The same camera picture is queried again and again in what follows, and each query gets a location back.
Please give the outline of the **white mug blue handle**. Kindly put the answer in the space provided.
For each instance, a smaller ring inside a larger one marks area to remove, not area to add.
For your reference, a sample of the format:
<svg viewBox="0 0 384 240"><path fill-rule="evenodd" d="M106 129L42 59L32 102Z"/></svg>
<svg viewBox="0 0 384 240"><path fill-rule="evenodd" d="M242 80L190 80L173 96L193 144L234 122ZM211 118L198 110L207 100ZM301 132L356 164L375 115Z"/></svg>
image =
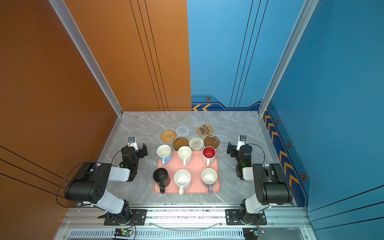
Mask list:
<svg viewBox="0 0 384 240"><path fill-rule="evenodd" d="M172 159L172 149L168 145L161 145L157 149L157 155L159 159L162 161L162 164L165 166Z"/></svg>

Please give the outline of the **dark brown round coaster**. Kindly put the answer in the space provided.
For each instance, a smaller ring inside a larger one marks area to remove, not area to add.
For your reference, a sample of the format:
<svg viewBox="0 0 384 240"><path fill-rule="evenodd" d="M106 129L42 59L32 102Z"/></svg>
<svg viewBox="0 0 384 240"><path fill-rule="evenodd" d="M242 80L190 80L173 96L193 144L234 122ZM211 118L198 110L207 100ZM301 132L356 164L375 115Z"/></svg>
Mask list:
<svg viewBox="0 0 384 240"><path fill-rule="evenodd" d="M204 139L204 145L217 149L220 145L220 140L216 136L207 136Z"/></svg>

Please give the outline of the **black mug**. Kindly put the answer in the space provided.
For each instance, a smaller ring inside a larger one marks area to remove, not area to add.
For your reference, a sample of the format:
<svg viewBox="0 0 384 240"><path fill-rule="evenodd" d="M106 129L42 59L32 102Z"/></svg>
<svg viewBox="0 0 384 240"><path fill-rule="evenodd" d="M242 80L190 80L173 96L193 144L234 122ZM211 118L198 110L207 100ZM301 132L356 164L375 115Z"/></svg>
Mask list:
<svg viewBox="0 0 384 240"><path fill-rule="evenodd" d="M153 173L153 179L158 185L161 194L165 194L166 187L169 186L171 179L168 171L165 168L158 168Z"/></svg>

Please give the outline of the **woven orange round coaster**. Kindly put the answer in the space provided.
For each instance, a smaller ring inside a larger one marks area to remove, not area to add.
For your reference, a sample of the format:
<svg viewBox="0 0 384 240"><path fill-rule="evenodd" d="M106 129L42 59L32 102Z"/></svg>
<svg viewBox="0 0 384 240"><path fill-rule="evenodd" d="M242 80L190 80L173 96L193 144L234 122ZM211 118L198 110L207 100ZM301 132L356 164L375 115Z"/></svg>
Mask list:
<svg viewBox="0 0 384 240"><path fill-rule="evenodd" d="M164 131L164 132L161 134L161 140L162 140L164 143L171 143L171 142L173 142L175 139L176 139L176 133L175 133L174 131L167 130L167 131Z"/></svg>

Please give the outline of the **paw print brown coaster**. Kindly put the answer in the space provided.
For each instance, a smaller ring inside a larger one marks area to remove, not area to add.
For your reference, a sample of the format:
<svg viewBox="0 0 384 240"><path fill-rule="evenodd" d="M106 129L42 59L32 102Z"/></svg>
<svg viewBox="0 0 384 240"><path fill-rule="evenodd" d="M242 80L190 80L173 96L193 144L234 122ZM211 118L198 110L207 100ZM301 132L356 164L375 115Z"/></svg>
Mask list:
<svg viewBox="0 0 384 240"><path fill-rule="evenodd" d="M197 128L197 133L200 137L211 136L213 132L214 132L213 127L207 124L203 124Z"/></svg>

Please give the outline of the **white mug purple handle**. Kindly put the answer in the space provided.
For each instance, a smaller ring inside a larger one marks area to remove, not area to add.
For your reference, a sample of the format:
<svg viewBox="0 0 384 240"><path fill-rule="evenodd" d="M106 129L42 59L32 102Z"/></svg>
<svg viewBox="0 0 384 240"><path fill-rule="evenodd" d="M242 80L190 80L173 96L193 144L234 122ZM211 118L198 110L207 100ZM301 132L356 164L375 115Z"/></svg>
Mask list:
<svg viewBox="0 0 384 240"><path fill-rule="evenodd" d="M213 185L218 180L217 172L212 168L206 168L202 171L201 179L203 184L208 188L209 193L213 192Z"/></svg>

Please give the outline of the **grey round patterned coaster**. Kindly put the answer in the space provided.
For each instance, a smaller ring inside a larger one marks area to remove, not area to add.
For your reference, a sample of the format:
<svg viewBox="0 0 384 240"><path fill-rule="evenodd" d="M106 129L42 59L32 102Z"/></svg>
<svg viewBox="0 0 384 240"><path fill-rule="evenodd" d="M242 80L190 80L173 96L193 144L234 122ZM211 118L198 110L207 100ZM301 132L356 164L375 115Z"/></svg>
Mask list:
<svg viewBox="0 0 384 240"><path fill-rule="evenodd" d="M178 126L178 127L176 128L176 130L175 130L175 133L176 133L178 136L180 136L180 137L186 137L186 136L189 135L189 133L190 133L190 129L189 129L189 127L184 126L184 125L182 125L182 126Z"/></svg>

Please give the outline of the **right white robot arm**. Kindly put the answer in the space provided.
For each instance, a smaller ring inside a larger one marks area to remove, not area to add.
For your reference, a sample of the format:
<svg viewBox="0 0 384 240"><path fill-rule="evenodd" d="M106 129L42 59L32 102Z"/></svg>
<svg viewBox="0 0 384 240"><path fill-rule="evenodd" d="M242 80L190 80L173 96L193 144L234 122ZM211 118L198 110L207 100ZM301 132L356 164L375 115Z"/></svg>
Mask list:
<svg viewBox="0 0 384 240"><path fill-rule="evenodd" d="M240 180L251 181L255 193L242 200L237 218L244 225L257 225L265 217L264 211L273 205L289 204L293 193L280 164L253 164L252 145L228 143L227 154L237 161L236 174Z"/></svg>

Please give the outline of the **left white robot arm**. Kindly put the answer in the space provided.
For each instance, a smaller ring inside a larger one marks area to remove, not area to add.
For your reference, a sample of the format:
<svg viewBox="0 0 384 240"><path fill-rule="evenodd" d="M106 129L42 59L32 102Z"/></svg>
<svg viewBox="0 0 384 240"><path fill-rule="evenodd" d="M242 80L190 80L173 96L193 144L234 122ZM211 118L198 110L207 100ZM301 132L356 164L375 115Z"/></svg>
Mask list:
<svg viewBox="0 0 384 240"><path fill-rule="evenodd" d="M139 159L148 155L147 146L143 144L139 149L135 143L129 144L121 153L123 160L118 166L84 162L66 186L65 198L104 211L98 218L104 219L106 226L143 225L146 211L132 211L127 200L107 190L107 183L133 181L138 173Z"/></svg>

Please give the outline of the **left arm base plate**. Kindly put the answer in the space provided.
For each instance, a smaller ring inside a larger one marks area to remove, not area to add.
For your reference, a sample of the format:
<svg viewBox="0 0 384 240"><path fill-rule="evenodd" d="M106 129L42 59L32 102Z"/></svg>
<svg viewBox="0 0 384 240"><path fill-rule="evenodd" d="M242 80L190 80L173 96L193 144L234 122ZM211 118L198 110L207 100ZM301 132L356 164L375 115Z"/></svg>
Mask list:
<svg viewBox="0 0 384 240"><path fill-rule="evenodd" d="M124 219L123 217L106 217L104 221L105 226L143 226L147 217L146 209L130 210L130 217Z"/></svg>

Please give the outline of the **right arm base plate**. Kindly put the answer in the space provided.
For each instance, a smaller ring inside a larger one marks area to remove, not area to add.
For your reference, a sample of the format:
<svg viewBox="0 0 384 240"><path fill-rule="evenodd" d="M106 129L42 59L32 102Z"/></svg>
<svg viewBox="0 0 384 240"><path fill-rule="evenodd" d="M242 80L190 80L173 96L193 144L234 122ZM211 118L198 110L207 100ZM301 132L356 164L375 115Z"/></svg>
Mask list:
<svg viewBox="0 0 384 240"><path fill-rule="evenodd" d="M241 214L239 209L226 209L226 221L227 225L259 225L266 226L267 217L265 212L261 214Z"/></svg>

